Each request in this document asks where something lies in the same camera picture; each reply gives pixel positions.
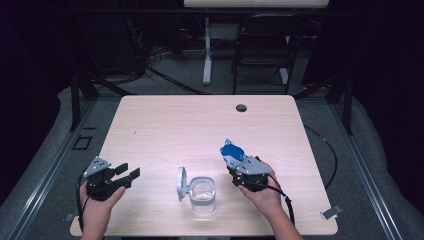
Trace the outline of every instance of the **black bar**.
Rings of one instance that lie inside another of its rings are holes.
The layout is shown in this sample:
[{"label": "black bar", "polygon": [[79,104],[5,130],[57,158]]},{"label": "black bar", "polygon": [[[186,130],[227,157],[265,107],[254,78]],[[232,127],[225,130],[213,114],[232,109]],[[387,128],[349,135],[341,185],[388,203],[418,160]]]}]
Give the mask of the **black bar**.
[{"label": "black bar", "polygon": [[94,84],[91,82],[91,79],[85,76],[84,74],[78,75],[78,84],[81,89],[82,94],[88,101],[96,101],[99,97]]},{"label": "black bar", "polygon": [[326,80],[324,80],[322,82],[318,82],[318,83],[312,85],[312,87],[310,87],[306,90],[303,90],[302,92],[294,95],[293,98],[297,99],[297,100],[302,99],[302,98],[308,96],[309,94],[316,92],[317,90],[326,86],[327,84],[331,84],[332,82],[336,81],[340,76],[341,76],[341,73],[335,74],[335,75],[327,78]]},{"label": "black bar", "polygon": [[180,9],[51,9],[66,15],[180,16],[180,17],[240,17],[256,13],[287,13],[318,17],[322,20],[363,21],[366,12],[329,12],[323,9],[295,8],[180,8]]},{"label": "black bar", "polygon": [[352,135],[351,128],[351,116],[352,116],[352,91],[353,91],[353,79],[352,76],[347,76],[346,81],[346,92],[343,106],[343,125],[349,135]]},{"label": "black bar", "polygon": [[72,125],[70,132],[73,132],[81,120],[81,110],[79,102],[79,86],[78,78],[74,75],[71,83],[71,98],[72,98]]},{"label": "black bar", "polygon": [[97,83],[102,84],[103,86],[109,88],[110,90],[114,91],[115,93],[121,95],[121,97],[126,96],[126,95],[134,95],[132,93],[129,93],[127,91],[125,91],[124,89],[117,87],[115,84],[110,83],[109,81],[107,81],[106,79],[91,73],[89,71],[84,71],[84,74],[87,75],[89,78],[93,79],[94,81],[96,81]]}]

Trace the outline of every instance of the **wooden table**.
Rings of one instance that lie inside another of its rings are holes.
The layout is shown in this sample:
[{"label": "wooden table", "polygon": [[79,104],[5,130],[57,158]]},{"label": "wooden table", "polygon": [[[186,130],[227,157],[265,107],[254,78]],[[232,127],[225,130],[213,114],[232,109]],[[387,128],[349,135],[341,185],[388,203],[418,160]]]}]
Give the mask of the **wooden table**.
[{"label": "wooden table", "polygon": [[[247,111],[238,112],[239,104]],[[337,232],[335,219],[320,215],[330,204],[292,97],[179,95],[122,98],[99,156],[112,167],[140,167],[141,175],[114,207],[106,235],[273,235],[266,219],[231,182],[219,151],[227,138],[273,167],[292,200],[302,235]],[[188,196],[178,201],[180,166],[186,168],[188,181],[214,179],[212,213],[193,212]],[[71,233],[81,234],[76,219]]]}]

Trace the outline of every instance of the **person's hand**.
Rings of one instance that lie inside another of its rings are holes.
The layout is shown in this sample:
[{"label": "person's hand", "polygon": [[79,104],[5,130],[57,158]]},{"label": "person's hand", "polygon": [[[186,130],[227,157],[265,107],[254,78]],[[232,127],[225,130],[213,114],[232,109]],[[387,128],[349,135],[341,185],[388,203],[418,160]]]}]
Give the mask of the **person's hand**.
[{"label": "person's hand", "polygon": [[[275,172],[271,168],[271,166],[265,162],[263,163],[271,170],[269,175],[271,175],[275,180],[277,180],[277,178],[275,177]],[[268,185],[271,187],[279,188],[278,184],[270,176],[268,176]],[[280,193],[269,188],[265,188],[260,192],[251,192],[249,189],[243,187],[242,185],[239,185],[238,188],[245,197],[247,197],[255,204],[256,208],[267,219],[272,218],[274,215],[285,214],[283,207],[281,206]]]},{"label": "person's hand", "polygon": [[81,239],[102,239],[107,230],[112,208],[125,193],[125,187],[120,187],[104,202],[88,199],[87,182],[80,187],[81,208],[84,228]]},{"label": "person's hand", "polygon": [[[269,175],[277,181],[275,172],[271,166],[265,162],[263,163],[271,170]],[[270,176],[268,176],[268,185],[274,188],[279,188],[278,184]],[[255,204],[258,211],[261,212],[268,220],[272,230],[274,231],[275,239],[302,239],[302,236],[294,227],[290,218],[281,206],[281,195],[279,192],[269,188],[265,188],[260,192],[251,192],[242,185],[239,185],[238,188],[246,198]]]}]

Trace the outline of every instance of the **white lid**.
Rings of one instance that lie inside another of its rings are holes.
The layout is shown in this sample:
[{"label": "white lid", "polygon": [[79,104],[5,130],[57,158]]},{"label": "white lid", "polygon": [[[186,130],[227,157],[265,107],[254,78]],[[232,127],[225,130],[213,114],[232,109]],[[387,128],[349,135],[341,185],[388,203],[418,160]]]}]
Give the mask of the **white lid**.
[{"label": "white lid", "polygon": [[177,193],[178,199],[180,202],[183,200],[185,195],[188,193],[188,185],[187,185],[187,173],[184,167],[178,168],[177,174]]}]

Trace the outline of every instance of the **hole in table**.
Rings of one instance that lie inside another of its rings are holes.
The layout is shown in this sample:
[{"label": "hole in table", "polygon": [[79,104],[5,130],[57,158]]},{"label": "hole in table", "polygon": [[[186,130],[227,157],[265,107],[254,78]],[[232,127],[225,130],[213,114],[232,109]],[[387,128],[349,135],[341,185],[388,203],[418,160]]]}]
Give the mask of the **hole in table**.
[{"label": "hole in table", "polygon": [[239,104],[239,105],[236,106],[236,110],[237,110],[237,112],[246,112],[247,107],[244,104]]}]

